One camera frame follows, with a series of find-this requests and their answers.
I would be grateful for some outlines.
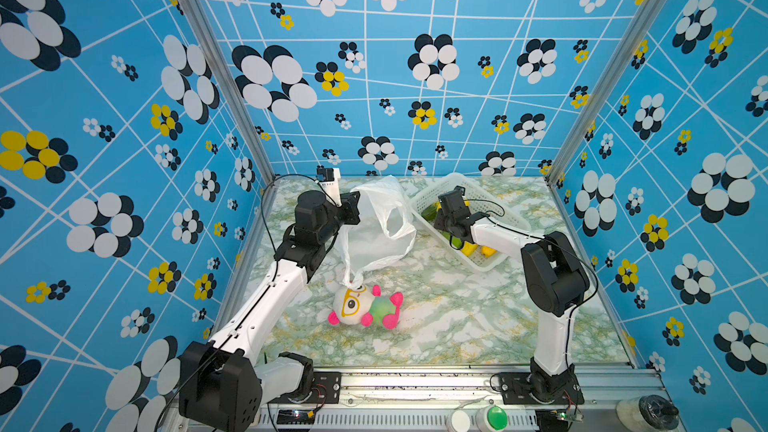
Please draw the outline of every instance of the green marble surface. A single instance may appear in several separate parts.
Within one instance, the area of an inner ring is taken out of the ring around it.
[[[343,178],[342,192],[375,179]],[[474,179],[526,218],[534,232],[560,230],[567,234],[543,178]],[[398,180],[406,194],[414,196],[439,178]],[[267,224],[279,241],[293,222],[296,197],[316,186],[305,178],[293,177],[275,186],[278,193]],[[263,351],[270,360],[290,351],[312,358],[315,366],[331,367],[529,362],[536,349],[538,310],[526,291],[522,266],[507,258],[490,272],[474,272],[418,223],[416,228],[416,243],[408,255],[390,267],[365,273],[365,282],[379,284],[382,294],[404,293],[395,330],[328,323],[344,270],[341,256],[334,250],[264,344]],[[272,260],[272,247],[265,234],[246,297],[262,281]],[[579,309],[572,347],[577,362],[628,361],[598,297]]]

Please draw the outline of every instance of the plush panda toy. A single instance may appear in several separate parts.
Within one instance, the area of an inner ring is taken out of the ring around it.
[[[400,319],[402,300],[402,292],[395,292],[390,298],[382,297],[378,285],[372,289],[365,285],[356,289],[341,288],[333,300],[333,312],[328,316],[328,322],[331,325],[362,324],[363,327],[376,322],[391,331]]]

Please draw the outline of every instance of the plastic bag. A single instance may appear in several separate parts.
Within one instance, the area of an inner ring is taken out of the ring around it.
[[[341,227],[336,240],[345,265],[342,285],[358,288],[363,272],[394,264],[411,251],[416,227],[406,194],[395,177],[387,176],[352,191],[360,191],[360,224]]]

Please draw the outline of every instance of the cucumber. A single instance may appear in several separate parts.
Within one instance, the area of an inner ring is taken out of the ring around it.
[[[451,237],[451,235],[448,234],[447,232],[441,232],[441,234],[442,234],[443,237],[446,238],[446,240]],[[464,241],[461,240],[458,237],[454,237],[453,238],[453,242],[452,242],[452,246],[454,248],[457,248],[457,249],[461,250],[464,247]]]
[[[425,208],[424,211],[422,212],[422,217],[424,217],[424,220],[430,223],[434,222],[435,217],[437,217],[437,209],[439,205],[440,205],[440,202],[435,202],[434,204],[431,204],[430,206]]]

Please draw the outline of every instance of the white plastic basket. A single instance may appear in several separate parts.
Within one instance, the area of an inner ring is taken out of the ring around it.
[[[467,257],[461,251],[451,247],[451,245],[448,244],[448,240],[443,237],[442,233],[432,224],[427,222],[424,217],[422,217],[422,212],[424,212],[427,207],[437,202],[438,196],[445,194],[446,192],[450,192],[456,186],[464,187],[464,198],[466,199],[481,198],[483,200],[493,201],[503,207],[504,217],[496,218],[499,222],[503,222],[504,224],[517,227],[522,230],[531,230],[531,224],[529,224],[528,221],[521,217],[519,214],[516,214],[509,210],[509,208],[505,207],[501,199],[492,196],[483,190],[476,181],[470,178],[466,178],[457,172],[448,174],[442,180],[436,181],[434,184],[420,191],[413,198],[411,198],[411,208],[413,208],[416,219],[423,226],[425,226],[427,230],[429,230],[429,233],[436,237],[438,242],[444,244],[447,248],[450,248],[453,253],[456,254],[456,257],[463,260],[464,263],[466,263],[466,265],[468,265],[473,270],[478,272],[487,272],[494,268],[501,261],[506,259],[507,255],[496,252],[490,257],[485,257],[485,255],[480,252],[480,247],[478,247],[471,255],[469,255],[469,257]],[[488,210],[495,209],[497,209],[496,206],[487,202],[472,202],[471,200],[469,202],[469,210],[473,213],[486,212]]]

